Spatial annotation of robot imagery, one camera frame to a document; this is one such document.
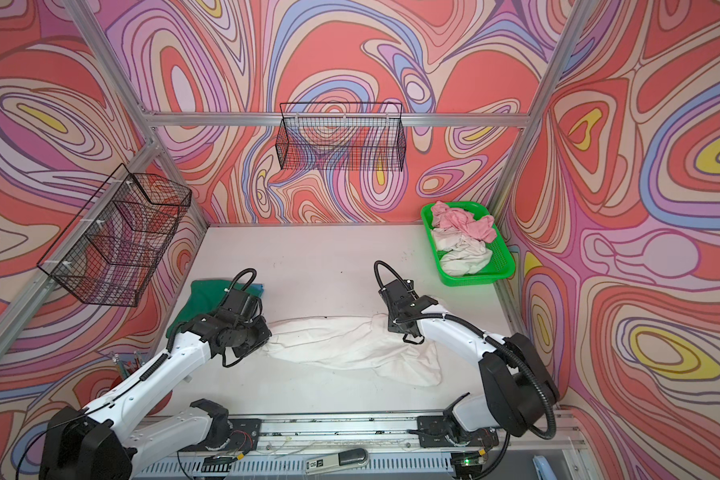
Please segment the green plastic basket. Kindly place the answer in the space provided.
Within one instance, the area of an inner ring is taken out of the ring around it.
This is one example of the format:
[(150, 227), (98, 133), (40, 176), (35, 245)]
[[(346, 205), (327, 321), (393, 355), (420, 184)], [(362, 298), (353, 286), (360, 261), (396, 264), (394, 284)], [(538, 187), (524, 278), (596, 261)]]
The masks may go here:
[[(450, 204), (452, 206), (464, 206), (466, 202), (469, 201), (444, 203)], [(436, 250), (435, 242), (432, 237), (432, 231), (435, 229), (439, 229), (433, 228), (431, 225), (432, 214), (430, 212), (430, 209), (434, 204), (435, 203), (428, 204), (422, 208), (421, 218), (426, 228), (427, 237), (434, 257), (434, 262), (443, 284), (449, 287), (492, 284), (497, 280), (506, 279), (515, 273), (515, 261), (512, 258), (512, 255), (510, 254), (503, 238), (501, 237), (498, 227), (496, 227), (494, 223), (494, 229), (497, 233), (497, 238), (492, 243), (485, 243), (487, 248), (493, 252), (490, 263), (481, 271), (473, 275), (452, 277), (445, 274), (440, 266), (440, 258), (443, 256), (443, 252), (438, 252)]]

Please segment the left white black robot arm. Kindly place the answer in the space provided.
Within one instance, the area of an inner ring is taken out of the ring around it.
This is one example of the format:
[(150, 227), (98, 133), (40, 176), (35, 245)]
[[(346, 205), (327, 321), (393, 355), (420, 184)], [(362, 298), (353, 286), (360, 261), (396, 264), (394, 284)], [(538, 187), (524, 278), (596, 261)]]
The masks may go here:
[(155, 358), (85, 407), (57, 412), (43, 438), (40, 478), (131, 479), (187, 447), (230, 448), (229, 411), (208, 399), (148, 427), (141, 423), (196, 370), (215, 359), (232, 368), (267, 343), (263, 302), (250, 290), (256, 277), (253, 268), (239, 272), (211, 312), (173, 328)]

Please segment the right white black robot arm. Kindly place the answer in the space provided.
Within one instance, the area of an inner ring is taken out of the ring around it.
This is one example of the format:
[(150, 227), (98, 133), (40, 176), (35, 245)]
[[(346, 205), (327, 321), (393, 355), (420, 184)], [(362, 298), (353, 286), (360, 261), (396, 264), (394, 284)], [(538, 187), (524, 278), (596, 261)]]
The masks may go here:
[(406, 344), (433, 341), (477, 368), (482, 393), (466, 393), (442, 413), (443, 436), (464, 444), (471, 434), (499, 429), (508, 436), (531, 433), (542, 440), (557, 434), (554, 406), (560, 393), (531, 340), (502, 336), (463, 319), (429, 295), (415, 291), (383, 260), (373, 265), (379, 295), (387, 308), (388, 330)]

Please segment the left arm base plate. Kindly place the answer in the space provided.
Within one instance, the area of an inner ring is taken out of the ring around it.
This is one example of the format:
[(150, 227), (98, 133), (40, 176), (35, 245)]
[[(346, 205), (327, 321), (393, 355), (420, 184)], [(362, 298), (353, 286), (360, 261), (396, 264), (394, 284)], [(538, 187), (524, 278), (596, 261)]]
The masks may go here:
[(181, 452), (250, 452), (258, 448), (263, 425), (261, 418), (230, 418), (228, 424), (229, 433), (219, 446), (201, 443), (185, 447)]

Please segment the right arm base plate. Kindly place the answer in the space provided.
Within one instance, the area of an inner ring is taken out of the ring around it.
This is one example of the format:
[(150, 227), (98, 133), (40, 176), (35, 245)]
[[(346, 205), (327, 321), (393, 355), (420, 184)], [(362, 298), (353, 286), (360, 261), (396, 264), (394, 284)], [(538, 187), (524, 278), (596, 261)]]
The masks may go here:
[(499, 445), (495, 430), (481, 428), (469, 432), (444, 415), (419, 416), (416, 427), (408, 433), (416, 435), (423, 448), (483, 447), (490, 450)]

